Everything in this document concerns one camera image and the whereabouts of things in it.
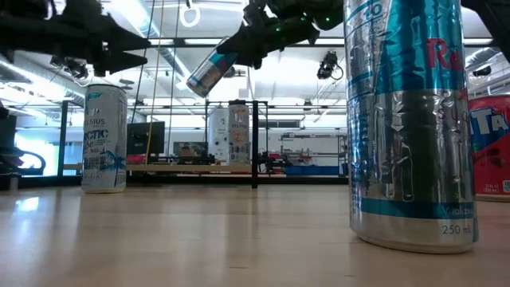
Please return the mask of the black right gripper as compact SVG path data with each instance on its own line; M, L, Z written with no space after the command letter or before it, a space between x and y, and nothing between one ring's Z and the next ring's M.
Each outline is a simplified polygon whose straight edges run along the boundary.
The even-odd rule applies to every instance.
M250 2L243 13L244 27L217 47L222 54L238 53L239 65L259 69L265 53L314 44L320 35L298 2Z

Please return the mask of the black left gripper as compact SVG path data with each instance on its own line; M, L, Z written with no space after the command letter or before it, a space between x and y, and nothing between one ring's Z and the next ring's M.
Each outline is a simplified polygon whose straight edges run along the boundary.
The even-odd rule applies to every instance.
M145 37L118 26L110 14L104 14L100 1L67 0L62 12L52 19L63 24L70 33L70 39L82 47L79 57L94 66L96 77L147 63L147 58L135 54L112 53L113 50L146 49L151 43Z

